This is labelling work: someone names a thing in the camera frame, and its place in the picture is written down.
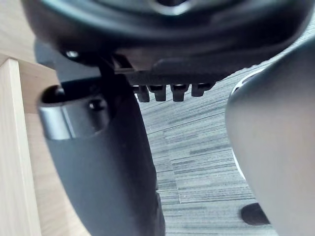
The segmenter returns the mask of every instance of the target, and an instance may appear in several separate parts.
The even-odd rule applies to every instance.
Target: gray carpet
[[[315,20],[287,51],[315,33]],[[140,104],[157,169],[168,236],[276,236],[271,226],[250,227],[239,210],[255,202],[233,161],[224,125],[224,107],[238,81],[281,55],[243,69],[217,83],[201,98],[187,92],[174,103]]]

